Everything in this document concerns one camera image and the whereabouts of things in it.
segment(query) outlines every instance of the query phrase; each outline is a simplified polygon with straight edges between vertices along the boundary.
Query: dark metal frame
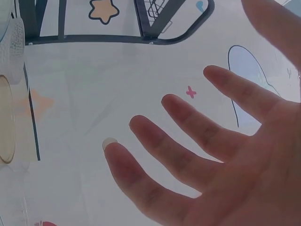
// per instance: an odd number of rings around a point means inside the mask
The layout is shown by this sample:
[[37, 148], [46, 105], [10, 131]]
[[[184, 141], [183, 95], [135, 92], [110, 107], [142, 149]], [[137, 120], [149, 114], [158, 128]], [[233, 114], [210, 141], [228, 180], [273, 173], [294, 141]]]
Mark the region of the dark metal frame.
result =
[[162, 9], [160, 16], [158, 16], [152, 26], [150, 26], [144, 1], [134, 0], [141, 36], [65, 35], [64, 25], [67, 0], [60, 0], [59, 2], [58, 35], [56, 36], [40, 37], [40, 30], [45, 14], [47, 0], [37, 0], [36, 6], [34, 6], [34, 0], [20, 0], [20, 14], [25, 25], [26, 45], [62, 42], [123, 42], [170, 45], [184, 41], [190, 37], [211, 16], [215, 7], [214, 0], [208, 0], [208, 7], [205, 12], [188, 28], [184, 34], [172, 39], [158, 38], [163, 29], [170, 22], [170, 19], [174, 16], [184, 2], [185, 0], [169, 0]]

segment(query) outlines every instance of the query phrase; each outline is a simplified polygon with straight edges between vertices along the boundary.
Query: hand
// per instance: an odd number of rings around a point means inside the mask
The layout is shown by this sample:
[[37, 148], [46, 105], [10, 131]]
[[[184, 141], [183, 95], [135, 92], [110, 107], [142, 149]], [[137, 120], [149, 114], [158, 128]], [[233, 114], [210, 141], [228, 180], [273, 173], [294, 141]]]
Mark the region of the hand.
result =
[[[273, 0], [242, 0], [257, 31], [301, 69], [301, 19]], [[222, 128], [174, 95], [162, 105], [208, 154], [201, 158], [143, 116], [130, 122], [145, 149], [178, 180], [199, 190], [192, 199], [151, 179], [129, 151], [109, 144], [105, 156], [120, 189], [164, 226], [301, 225], [301, 105], [232, 72], [209, 66], [205, 77], [259, 122], [253, 136]]]

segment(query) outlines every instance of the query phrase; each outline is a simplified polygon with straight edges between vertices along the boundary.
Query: finger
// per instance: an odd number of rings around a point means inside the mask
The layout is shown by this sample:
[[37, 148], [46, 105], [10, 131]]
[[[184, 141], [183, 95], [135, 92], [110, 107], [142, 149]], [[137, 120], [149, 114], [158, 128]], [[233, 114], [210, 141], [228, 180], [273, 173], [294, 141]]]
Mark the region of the finger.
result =
[[242, 0], [254, 28], [301, 69], [301, 19], [274, 0]]
[[119, 188], [147, 217], [162, 225], [181, 226], [192, 198], [174, 193], [151, 179], [120, 144], [105, 148], [105, 157]]
[[130, 128], [144, 148], [182, 183], [202, 192], [222, 164], [204, 159], [171, 139], [143, 116], [130, 121]]
[[217, 66], [206, 67], [204, 75], [220, 92], [235, 101], [261, 123], [271, 109], [283, 101], [276, 94]]
[[248, 138], [247, 135], [222, 128], [175, 95], [163, 97], [162, 105], [205, 152], [223, 162], [230, 161]]

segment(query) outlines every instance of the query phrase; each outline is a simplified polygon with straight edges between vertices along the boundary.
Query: metal rack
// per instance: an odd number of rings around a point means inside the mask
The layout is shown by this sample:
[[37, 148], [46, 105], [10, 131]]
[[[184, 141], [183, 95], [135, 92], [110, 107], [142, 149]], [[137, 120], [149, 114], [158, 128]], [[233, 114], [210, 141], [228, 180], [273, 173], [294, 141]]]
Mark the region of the metal rack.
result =
[[133, 0], [140, 36], [128, 35], [65, 35], [67, 0], [59, 0], [58, 35], [41, 37], [40, 30], [48, 0], [19, 0], [20, 16], [24, 20], [26, 45], [62, 42], [123, 42], [170, 45], [190, 37], [213, 13], [214, 0], [208, 0], [204, 13], [179, 37], [160, 39], [173, 23], [171, 19], [186, 0]]

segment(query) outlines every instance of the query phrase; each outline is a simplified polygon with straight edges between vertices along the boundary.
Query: pinky finger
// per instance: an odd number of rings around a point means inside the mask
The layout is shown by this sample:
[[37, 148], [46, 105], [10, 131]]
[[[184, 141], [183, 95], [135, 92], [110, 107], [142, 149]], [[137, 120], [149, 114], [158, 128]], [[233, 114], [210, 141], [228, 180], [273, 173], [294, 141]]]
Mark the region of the pinky finger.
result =
[[124, 146], [109, 144], [104, 153], [117, 185], [144, 215], [165, 226], [183, 224], [194, 199], [151, 179]]

